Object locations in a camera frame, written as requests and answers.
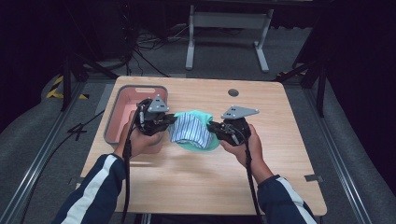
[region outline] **yellow tape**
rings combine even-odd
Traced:
[[[58,78],[56,78],[55,82],[53,83],[52,87],[49,90],[49,93],[47,93],[47,98],[59,98],[63,99],[64,95],[61,93],[57,93],[56,90],[58,89],[59,85],[61,82],[64,80],[64,76],[59,75]],[[90,98],[89,94],[81,94],[78,99],[81,100],[88,100]]]

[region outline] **table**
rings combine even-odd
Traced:
[[[94,137],[82,170],[85,176],[97,158],[111,153],[104,131],[118,90],[124,85],[162,85],[168,89],[169,113],[199,109],[214,121],[231,105],[257,108],[260,114],[247,117],[262,140],[263,156],[275,174],[286,177],[310,205],[314,215],[327,208],[316,181],[304,176],[314,173],[303,139],[283,86],[276,82],[171,77],[119,77]],[[239,91],[232,97],[229,89]],[[218,147],[210,152],[191,152],[170,143],[156,155],[139,155],[131,161],[129,212],[165,214],[254,215],[246,169],[232,154]],[[122,211],[122,190],[116,211]]]

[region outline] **person's left hand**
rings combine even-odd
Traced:
[[[119,144],[114,151],[114,154],[117,154],[121,158],[133,117],[134,111],[131,112],[128,123],[124,125],[120,135]],[[155,133],[152,136],[147,136],[142,134],[137,128],[135,128],[132,131],[130,139],[132,145],[132,157],[135,157],[139,154],[155,154],[160,152],[161,148],[163,147],[163,132]]]

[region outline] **teal cloth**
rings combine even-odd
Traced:
[[[200,120],[205,127],[207,124],[209,124],[209,121],[213,120],[213,116],[211,114],[199,110],[192,110],[188,112],[177,112],[175,114],[175,117],[181,116],[186,113],[198,118],[198,120]],[[200,148],[189,142],[177,142],[177,144],[190,151],[211,151],[216,147],[218,147],[220,144],[220,140],[216,137],[216,135],[214,133],[212,133],[211,135],[212,135],[212,140],[207,148]]]

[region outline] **gray floor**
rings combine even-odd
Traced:
[[[279,72],[291,69],[291,64],[309,32],[309,29],[282,28],[269,31],[264,44],[264,53],[270,67],[268,74],[261,72],[252,47],[253,41],[260,36],[257,31],[245,30],[239,35],[219,31],[200,32],[195,37],[195,59],[191,71],[184,68],[188,45],[185,39],[164,45],[160,49],[142,52],[157,68],[173,77],[265,81],[273,79]],[[133,74],[140,75],[143,71],[143,76],[158,76],[158,72],[138,55],[134,57],[137,61],[133,59],[130,62]],[[125,75],[125,71],[125,67],[114,70],[119,75]],[[302,90],[294,84],[295,79],[286,82],[284,86],[315,173],[324,179],[319,185],[328,213],[321,221],[332,224],[360,223],[331,159],[328,140],[322,134],[316,111],[310,106],[307,95],[310,95],[309,92],[315,93],[315,89]],[[0,134],[1,214],[60,114],[62,100],[45,97],[52,83],[53,80],[43,90],[40,105],[21,115]],[[53,147],[66,138],[67,130],[93,118],[106,84],[111,83],[114,83],[114,80],[109,80],[103,75],[90,76],[82,91],[90,95],[89,100],[77,100],[72,105]],[[346,164],[372,223],[396,223],[395,197],[365,154],[337,103],[330,84],[326,89],[324,114],[325,118],[321,121],[329,128],[332,140]],[[49,223],[53,219],[64,199],[75,187],[100,119],[101,117],[86,125],[84,130],[87,132],[83,133],[78,141],[72,136],[53,155],[39,179],[24,223]],[[12,223],[19,223],[20,216],[21,212]],[[134,216],[130,215],[128,220],[132,221],[133,218]],[[115,214],[111,223],[119,222],[120,214]]]

